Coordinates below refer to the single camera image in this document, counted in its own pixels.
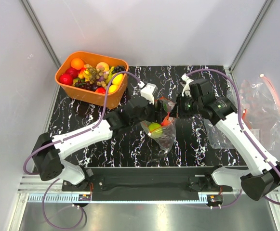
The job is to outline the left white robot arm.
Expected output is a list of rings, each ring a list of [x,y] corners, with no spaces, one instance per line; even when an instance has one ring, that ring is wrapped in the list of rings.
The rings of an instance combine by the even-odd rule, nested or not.
[[[167,116],[161,100],[151,103],[142,96],[130,99],[125,105],[107,113],[99,121],[63,135],[38,137],[32,159],[42,181],[62,179],[83,191],[89,187],[86,170],[66,158],[74,152],[123,133],[142,121],[161,123]]]

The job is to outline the purple grape bunch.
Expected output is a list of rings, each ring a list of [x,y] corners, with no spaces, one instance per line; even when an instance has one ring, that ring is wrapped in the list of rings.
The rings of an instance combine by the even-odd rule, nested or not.
[[[161,149],[165,151],[171,150],[174,140],[176,138],[175,125],[170,124],[168,126],[161,127],[161,134],[157,139],[157,142]]]

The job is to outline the clear orange-zipper bag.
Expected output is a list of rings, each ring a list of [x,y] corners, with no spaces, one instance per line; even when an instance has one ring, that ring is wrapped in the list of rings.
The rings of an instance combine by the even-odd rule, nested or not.
[[[162,112],[165,112],[165,117],[160,122],[142,121],[140,124],[144,132],[162,150],[169,152],[176,138],[176,119],[169,115],[175,104],[164,97],[159,98],[158,103],[161,103]]]

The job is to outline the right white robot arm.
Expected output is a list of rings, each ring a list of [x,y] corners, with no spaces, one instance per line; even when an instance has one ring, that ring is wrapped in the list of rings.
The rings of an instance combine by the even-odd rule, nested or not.
[[[280,162],[263,147],[245,126],[235,105],[226,97],[194,99],[177,96],[170,113],[179,119],[201,115],[217,127],[233,144],[248,169],[214,167],[206,174],[205,187],[215,191],[220,186],[242,189],[251,199],[258,201],[280,186]]]

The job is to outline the red apple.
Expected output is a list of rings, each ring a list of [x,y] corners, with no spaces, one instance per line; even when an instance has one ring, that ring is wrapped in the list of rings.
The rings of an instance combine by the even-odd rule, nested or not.
[[[164,120],[161,122],[160,125],[161,125],[162,127],[168,126],[168,125],[170,125],[170,124],[172,123],[172,121],[173,121],[173,118],[167,116],[167,117],[164,118]]]

